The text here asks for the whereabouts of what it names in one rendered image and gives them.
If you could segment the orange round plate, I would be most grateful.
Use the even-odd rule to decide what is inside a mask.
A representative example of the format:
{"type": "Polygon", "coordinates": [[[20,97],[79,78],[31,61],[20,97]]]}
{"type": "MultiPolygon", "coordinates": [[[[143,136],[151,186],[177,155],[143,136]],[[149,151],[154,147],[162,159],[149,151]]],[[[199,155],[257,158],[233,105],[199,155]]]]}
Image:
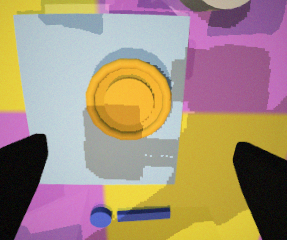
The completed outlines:
{"type": "Polygon", "coordinates": [[[138,59],[103,65],[86,92],[87,111],[96,127],[120,140],[151,135],[166,120],[171,91],[162,73],[138,59]]]}

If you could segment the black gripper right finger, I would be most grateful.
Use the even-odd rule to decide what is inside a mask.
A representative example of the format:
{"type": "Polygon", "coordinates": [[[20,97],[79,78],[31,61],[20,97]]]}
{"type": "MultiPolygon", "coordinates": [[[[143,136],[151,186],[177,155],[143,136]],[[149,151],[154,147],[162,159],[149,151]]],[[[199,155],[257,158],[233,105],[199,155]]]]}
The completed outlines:
{"type": "Polygon", "coordinates": [[[262,240],[287,240],[287,160],[239,141],[232,161],[262,240]]]}

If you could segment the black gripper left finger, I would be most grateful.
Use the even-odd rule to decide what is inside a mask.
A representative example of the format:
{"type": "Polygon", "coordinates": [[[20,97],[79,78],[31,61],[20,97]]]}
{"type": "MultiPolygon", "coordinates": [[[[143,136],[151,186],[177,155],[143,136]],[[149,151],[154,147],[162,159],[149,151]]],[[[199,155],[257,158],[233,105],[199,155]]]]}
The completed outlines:
{"type": "Polygon", "coordinates": [[[0,148],[0,240],[15,240],[39,187],[47,155],[43,133],[0,148]]]}

